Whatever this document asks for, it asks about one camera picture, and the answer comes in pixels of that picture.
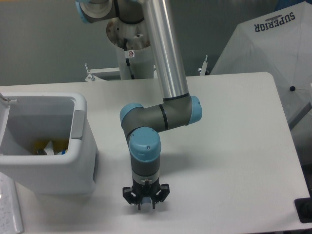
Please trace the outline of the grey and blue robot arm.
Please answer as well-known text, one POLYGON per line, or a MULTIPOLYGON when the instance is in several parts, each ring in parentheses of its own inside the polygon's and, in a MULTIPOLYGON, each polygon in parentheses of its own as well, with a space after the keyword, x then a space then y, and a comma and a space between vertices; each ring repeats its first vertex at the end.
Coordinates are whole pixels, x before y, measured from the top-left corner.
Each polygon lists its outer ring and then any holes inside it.
POLYGON ((119 68, 130 79, 143 78, 143 65, 156 72, 162 103, 143 107, 125 105, 120 123, 130 152, 132 181, 122 189, 125 200, 140 207, 155 206, 170 193, 160 184, 160 132, 187 126, 202 118, 197 97, 190 95, 167 0, 78 0, 76 8, 85 23, 108 21, 106 34, 122 51, 119 68))

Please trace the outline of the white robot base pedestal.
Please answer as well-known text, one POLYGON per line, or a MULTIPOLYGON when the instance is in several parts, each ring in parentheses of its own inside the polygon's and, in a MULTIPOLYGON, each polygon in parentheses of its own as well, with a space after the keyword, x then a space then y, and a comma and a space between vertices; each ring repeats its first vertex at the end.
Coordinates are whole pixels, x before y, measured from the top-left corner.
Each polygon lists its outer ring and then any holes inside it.
POLYGON ((116 49, 122 80, 154 78, 155 62, 144 20, 126 24, 113 18, 107 24, 106 33, 116 49))

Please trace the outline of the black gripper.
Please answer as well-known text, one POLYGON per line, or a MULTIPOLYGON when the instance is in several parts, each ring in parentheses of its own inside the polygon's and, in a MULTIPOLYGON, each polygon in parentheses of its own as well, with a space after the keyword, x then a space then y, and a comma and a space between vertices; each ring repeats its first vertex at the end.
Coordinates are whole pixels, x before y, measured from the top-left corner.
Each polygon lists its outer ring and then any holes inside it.
POLYGON ((136 204, 137 209, 141 210, 141 202, 143 197, 150 197, 152 200, 152 209, 156 208, 156 204, 163 202, 170 193, 169 184, 159 184, 159 179, 154 183, 142 185, 133 180, 132 187, 123 187, 122 195, 130 204, 136 204))

